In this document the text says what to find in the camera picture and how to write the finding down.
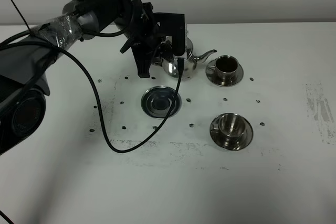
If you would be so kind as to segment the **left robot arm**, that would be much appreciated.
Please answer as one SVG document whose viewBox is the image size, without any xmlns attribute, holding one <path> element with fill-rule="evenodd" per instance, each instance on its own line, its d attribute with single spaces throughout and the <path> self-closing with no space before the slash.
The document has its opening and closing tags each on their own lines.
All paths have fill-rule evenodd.
<svg viewBox="0 0 336 224">
<path fill-rule="evenodd" d="M 72 0 L 62 15 L 1 43 L 1 152 L 31 136 L 46 112 L 46 70 L 77 41 L 127 38 L 138 76 L 148 78 L 161 42 L 153 5 L 142 0 Z"/>
</svg>

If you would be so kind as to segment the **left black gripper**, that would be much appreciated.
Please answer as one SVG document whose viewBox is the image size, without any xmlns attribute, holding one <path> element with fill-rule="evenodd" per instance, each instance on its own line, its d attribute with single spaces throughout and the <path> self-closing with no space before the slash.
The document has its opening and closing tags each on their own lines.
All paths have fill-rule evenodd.
<svg viewBox="0 0 336 224">
<path fill-rule="evenodd" d="M 160 45 L 156 35 L 151 3 L 141 0 L 76 0 L 76 17 L 82 30 L 80 41 L 93 37 L 112 38 L 124 35 L 120 52 L 132 49 L 140 78 L 150 77 L 154 50 Z"/>
</svg>

